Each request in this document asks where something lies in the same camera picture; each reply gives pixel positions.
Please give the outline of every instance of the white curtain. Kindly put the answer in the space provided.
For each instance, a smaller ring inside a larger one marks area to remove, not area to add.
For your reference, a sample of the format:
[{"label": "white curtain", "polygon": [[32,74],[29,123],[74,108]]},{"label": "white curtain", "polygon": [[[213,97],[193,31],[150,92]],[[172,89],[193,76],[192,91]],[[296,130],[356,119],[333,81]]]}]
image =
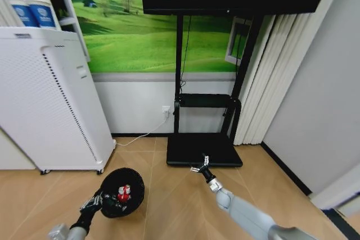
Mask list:
[{"label": "white curtain", "polygon": [[277,16],[254,80],[247,84],[235,145],[263,140],[331,3],[321,0],[312,14]]}]

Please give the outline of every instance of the tv stand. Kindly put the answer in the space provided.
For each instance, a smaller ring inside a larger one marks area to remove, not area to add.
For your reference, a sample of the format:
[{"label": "tv stand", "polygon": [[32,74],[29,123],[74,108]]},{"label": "tv stand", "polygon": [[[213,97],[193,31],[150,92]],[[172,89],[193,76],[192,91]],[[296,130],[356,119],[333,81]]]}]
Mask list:
[{"label": "tv stand", "polygon": [[[212,167],[242,166],[242,161],[233,147],[241,112],[239,95],[263,18],[263,15],[253,17],[231,95],[180,94],[183,15],[177,15],[174,133],[168,138],[166,155],[168,165],[189,166],[200,164],[204,162],[203,154],[205,154],[210,156],[210,166]],[[219,133],[179,133],[180,107],[226,108],[221,131]],[[227,134],[232,119],[232,127],[228,137]]]}]

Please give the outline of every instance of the gray robot arm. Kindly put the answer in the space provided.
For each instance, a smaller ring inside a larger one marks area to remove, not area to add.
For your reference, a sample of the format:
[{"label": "gray robot arm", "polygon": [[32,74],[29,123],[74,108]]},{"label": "gray robot arm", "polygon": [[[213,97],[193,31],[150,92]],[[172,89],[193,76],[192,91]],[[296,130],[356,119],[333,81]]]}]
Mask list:
[{"label": "gray robot arm", "polygon": [[252,204],[235,196],[223,188],[220,181],[208,169],[209,157],[205,157],[202,167],[191,170],[202,173],[212,192],[216,194],[216,202],[220,209],[256,240],[314,240],[315,238],[298,228],[283,228],[274,222],[272,217]]}]

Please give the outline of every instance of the gray wall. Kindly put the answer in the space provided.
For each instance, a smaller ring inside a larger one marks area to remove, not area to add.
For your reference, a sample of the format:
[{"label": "gray wall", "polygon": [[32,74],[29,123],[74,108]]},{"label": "gray wall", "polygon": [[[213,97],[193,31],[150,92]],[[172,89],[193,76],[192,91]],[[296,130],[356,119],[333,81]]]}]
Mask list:
[{"label": "gray wall", "polygon": [[264,142],[313,191],[360,163],[360,0],[334,0]]}]

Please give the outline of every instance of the window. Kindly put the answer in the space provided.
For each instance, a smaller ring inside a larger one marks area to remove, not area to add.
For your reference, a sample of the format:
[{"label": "window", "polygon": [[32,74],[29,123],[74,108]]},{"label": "window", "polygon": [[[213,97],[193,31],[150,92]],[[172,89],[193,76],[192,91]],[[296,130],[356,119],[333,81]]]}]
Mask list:
[{"label": "window", "polygon": [[234,17],[225,56],[226,61],[236,64],[236,57],[238,57],[237,64],[240,64],[248,39],[250,25],[251,20]]}]

